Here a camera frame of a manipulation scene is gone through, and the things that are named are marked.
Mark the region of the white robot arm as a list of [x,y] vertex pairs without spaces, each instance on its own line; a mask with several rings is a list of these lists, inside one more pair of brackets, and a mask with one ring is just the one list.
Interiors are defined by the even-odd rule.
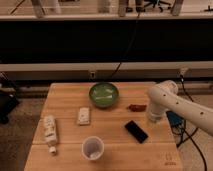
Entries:
[[181,98],[177,93],[178,86],[171,80],[150,87],[147,91],[150,99],[147,117],[157,122],[167,110],[171,110],[213,136],[213,109]]

